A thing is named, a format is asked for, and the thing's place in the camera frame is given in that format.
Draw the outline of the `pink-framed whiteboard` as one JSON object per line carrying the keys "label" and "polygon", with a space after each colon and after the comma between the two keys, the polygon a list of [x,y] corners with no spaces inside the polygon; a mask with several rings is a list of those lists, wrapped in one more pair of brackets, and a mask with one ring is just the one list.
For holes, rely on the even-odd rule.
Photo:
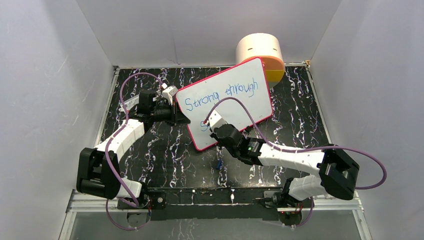
{"label": "pink-framed whiteboard", "polygon": [[214,106],[225,121],[240,131],[273,115],[268,82],[259,57],[187,85],[176,93],[175,99],[190,120],[187,128],[198,151],[216,143],[204,123]]}

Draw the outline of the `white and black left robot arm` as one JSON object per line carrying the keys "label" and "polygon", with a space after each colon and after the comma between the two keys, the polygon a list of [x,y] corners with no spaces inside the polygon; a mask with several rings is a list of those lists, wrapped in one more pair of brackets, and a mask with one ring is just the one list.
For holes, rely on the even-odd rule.
{"label": "white and black left robot arm", "polygon": [[110,200],[130,198],[137,208],[147,206],[150,198],[143,191],[143,184],[122,178],[119,162],[154,123],[178,126],[191,122],[176,104],[174,96],[177,91],[175,86],[166,87],[161,94],[142,90],[121,103],[120,109],[126,117],[118,130],[95,147],[86,147],[80,152],[76,182],[78,192]]}

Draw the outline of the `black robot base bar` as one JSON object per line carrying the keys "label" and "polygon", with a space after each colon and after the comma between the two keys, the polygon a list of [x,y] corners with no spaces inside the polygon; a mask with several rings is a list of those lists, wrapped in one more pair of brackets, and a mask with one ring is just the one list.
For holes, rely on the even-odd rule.
{"label": "black robot base bar", "polygon": [[182,219],[260,219],[299,224],[305,206],[285,203],[280,188],[150,189],[155,221]]}

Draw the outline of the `blue marker cap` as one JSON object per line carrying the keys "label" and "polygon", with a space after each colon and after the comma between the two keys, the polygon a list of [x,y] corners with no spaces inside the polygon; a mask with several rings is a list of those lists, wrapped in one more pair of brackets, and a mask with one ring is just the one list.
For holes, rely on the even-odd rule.
{"label": "blue marker cap", "polygon": [[218,161],[218,163],[217,163],[217,165],[216,165],[216,170],[220,170],[221,169],[221,167],[222,167],[222,164],[223,164],[223,161],[222,160],[219,160]]}

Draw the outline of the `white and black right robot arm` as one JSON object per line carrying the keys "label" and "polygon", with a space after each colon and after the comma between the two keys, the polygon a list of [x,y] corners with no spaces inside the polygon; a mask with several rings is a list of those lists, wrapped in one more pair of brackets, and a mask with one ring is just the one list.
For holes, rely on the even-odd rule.
{"label": "white and black right robot arm", "polygon": [[331,195],[341,200],[354,197],[360,167],[342,149],[328,146],[310,151],[270,146],[264,139],[245,137],[231,124],[216,127],[210,136],[233,158],[247,165],[279,166],[306,172],[307,176],[288,179],[284,184],[281,199],[288,207],[319,195]]}

